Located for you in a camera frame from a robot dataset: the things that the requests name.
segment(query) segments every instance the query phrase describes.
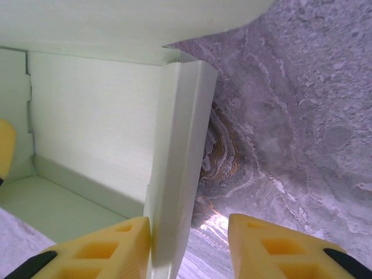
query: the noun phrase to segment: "black rubber tip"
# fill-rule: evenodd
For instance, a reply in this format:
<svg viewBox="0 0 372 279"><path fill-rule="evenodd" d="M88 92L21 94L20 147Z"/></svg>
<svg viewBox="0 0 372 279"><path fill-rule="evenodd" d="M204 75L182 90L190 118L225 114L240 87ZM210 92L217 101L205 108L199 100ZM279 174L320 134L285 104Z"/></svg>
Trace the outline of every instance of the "black rubber tip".
<svg viewBox="0 0 372 279"><path fill-rule="evenodd" d="M354 276L355 279L372 278L372 271L348 254L331 248L325 248L323 251L342 266L348 273Z"/></svg>
<svg viewBox="0 0 372 279"><path fill-rule="evenodd" d="M33 256L26 260L15 271L10 273L4 279L31 279L44 266L57 256L56 251L47 251L42 254Z"/></svg>

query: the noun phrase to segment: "marble texture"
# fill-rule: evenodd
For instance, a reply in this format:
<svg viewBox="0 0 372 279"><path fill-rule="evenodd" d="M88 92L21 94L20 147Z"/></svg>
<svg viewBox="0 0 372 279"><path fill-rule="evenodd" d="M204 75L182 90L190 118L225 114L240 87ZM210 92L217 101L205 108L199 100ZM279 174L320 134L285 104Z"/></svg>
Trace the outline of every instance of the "marble texture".
<svg viewBox="0 0 372 279"><path fill-rule="evenodd" d="M230 213L338 243L372 269L372 1L279 0L176 47L219 71L178 277L233 278ZM0 221L1 278L52 242Z"/></svg>

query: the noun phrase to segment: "cardboard flap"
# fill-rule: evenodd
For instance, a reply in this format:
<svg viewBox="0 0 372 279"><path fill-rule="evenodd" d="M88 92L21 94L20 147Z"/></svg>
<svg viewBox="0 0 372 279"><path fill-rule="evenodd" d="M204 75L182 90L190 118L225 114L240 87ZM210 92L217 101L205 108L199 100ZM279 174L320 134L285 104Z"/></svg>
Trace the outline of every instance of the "cardboard flap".
<svg viewBox="0 0 372 279"><path fill-rule="evenodd" d="M0 45L164 64L172 42L249 23L273 0L6 0Z"/></svg>

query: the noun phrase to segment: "grey marble surface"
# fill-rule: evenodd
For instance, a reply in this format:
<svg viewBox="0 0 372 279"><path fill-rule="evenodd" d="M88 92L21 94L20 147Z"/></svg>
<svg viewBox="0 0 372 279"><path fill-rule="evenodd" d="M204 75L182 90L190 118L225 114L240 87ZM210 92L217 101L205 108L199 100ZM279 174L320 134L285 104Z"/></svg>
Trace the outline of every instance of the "grey marble surface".
<svg viewBox="0 0 372 279"><path fill-rule="evenodd" d="M280 0L176 47L219 71L179 278L233 278L230 213L335 242L372 268L372 1ZM52 242L0 221L1 278Z"/></svg>

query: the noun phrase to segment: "grey stone floor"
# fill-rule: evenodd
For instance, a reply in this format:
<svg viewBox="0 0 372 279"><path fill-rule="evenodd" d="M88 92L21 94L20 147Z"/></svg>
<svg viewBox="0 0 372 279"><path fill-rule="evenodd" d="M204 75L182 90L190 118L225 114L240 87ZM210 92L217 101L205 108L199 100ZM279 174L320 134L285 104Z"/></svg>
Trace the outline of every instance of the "grey stone floor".
<svg viewBox="0 0 372 279"><path fill-rule="evenodd" d="M372 268L372 1L279 0L176 47L220 73L179 277L233 278L230 213L335 242ZM1 243L16 243L1 277L51 242L0 220Z"/></svg>

